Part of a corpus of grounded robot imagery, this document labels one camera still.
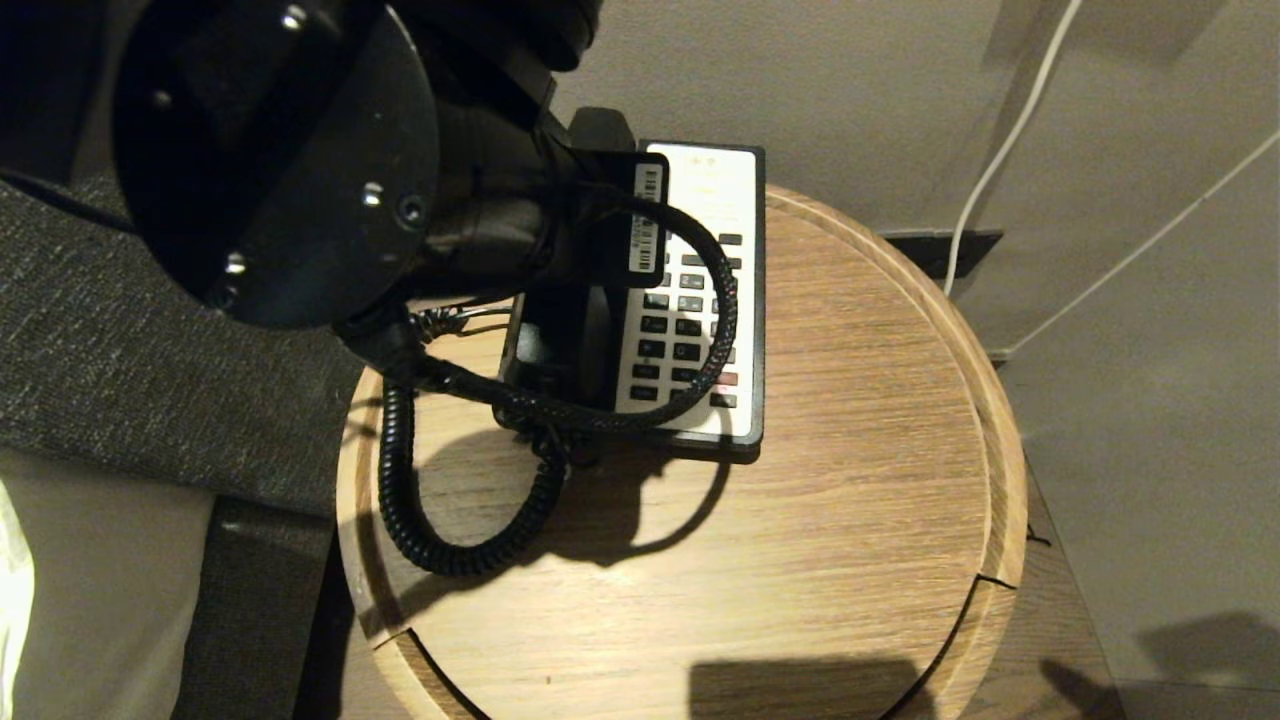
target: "braided cable sleeve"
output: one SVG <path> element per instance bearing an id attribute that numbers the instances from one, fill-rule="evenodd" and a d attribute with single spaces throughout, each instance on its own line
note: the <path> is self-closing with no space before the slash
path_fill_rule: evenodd
<path id="1" fill-rule="evenodd" d="M 588 190 L 604 206 L 641 215 L 678 234 L 707 265 L 719 305 L 719 320 L 707 360 L 690 380 L 689 388 L 654 410 L 612 413 L 511 387 L 430 356 L 425 360 L 425 373 L 419 380 L 420 388 L 485 402 L 552 427 L 603 433 L 640 432 L 660 425 L 684 415 L 707 395 L 724 368 L 737 333 L 737 281 L 733 278 L 728 258 L 701 223 L 676 208 L 636 197 L 614 187 L 590 186 Z"/>
<path id="2" fill-rule="evenodd" d="M 413 471 L 413 396 L 394 380 L 383 387 L 383 433 L 378 461 L 378 503 L 396 548 L 410 562 L 438 575 L 481 575 L 506 566 L 529 547 L 559 500 L 567 462 L 547 434 L 534 441 L 538 474 L 529 497 L 494 537 L 476 546 L 453 544 L 440 538 L 422 511 L 417 474 Z"/>

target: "white wire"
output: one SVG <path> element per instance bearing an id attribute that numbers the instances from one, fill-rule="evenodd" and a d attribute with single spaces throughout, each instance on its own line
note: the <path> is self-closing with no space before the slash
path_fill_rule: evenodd
<path id="1" fill-rule="evenodd" d="M 1062 18 L 1057 22 L 1057 28 L 1053 31 L 1053 38 L 1050 40 L 1048 47 L 1044 50 L 1044 59 L 1041 60 L 1039 72 L 1036 73 L 1036 83 L 1032 85 L 1032 94 L 1027 96 L 1027 104 L 1023 105 L 1023 111 L 1018 115 L 1018 122 L 1014 123 L 1012 129 L 1009 131 L 1009 137 L 1005 138 L 1005 143 L 1000 146 L 1000 151 L 996 156 L 991 159 L 991 164 L 983 170 L 982 177 L 978 178 L 978 184 L 973 186 L 973 192 L 969 193 L 969 200 L 964 204 L 964 210 L 960 213 L 960 220 L 956 223 L 956 229 L 951 234 L 951 251 L 947 255 L 947 279 L 942 283 L 942 292 L 950 297 L 951 286 L 956 281 L 956 264 L 960 260 L 960 236 L 964 233 L 965 224 L 969 223 L 969 215 L 973 213 L 973 206 L 978 204 L 978 199 L 982 197 L 982 191 L 986 190 L 987 183 L 991 182 L 991 177 L 996 174 L 1000 164 L 1005 161 L 1005 156 L 1009 151 L 1014 149 L 1014 143 L 1018 142 L 1018 136 L 1023 133 L 1023 128 L 1027 127 L 1027 120 L 1032 118 L 1032 113 L 1036 110 L 1036 104 L 1039 102 L 1039 96 L 1044 91 L 1044 82 L 1048 79 L 1048 73 L 1053 69 L 1053 60 L 1057 59 L 1057 53 L 1062 47 L 1062 38 L 1066 37 L 1066 29 L 1071 27 L 1071 20 L 1075 19 L 1076 10 L 1080 9 L 1083 0 L 1071 0 L 1071 4 L 1066 6 L 1066 12 L 1062 13 Z"/>

